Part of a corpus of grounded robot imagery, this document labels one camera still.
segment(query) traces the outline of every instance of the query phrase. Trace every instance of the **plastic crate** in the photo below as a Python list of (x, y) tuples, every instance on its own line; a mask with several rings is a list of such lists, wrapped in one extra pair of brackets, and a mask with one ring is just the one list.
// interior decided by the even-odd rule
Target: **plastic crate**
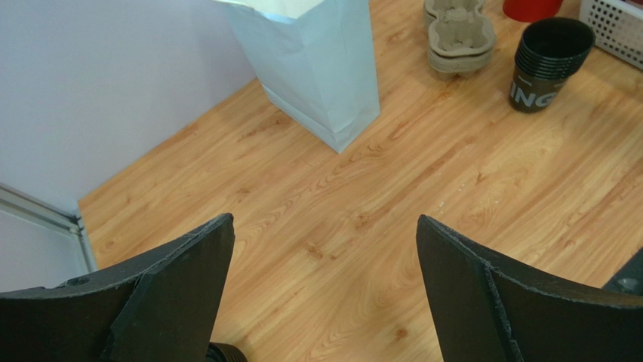
[(643, 69), (643, 10), (621, 0), (583, 0), (580, 20), (596, 34), (596, 46)]

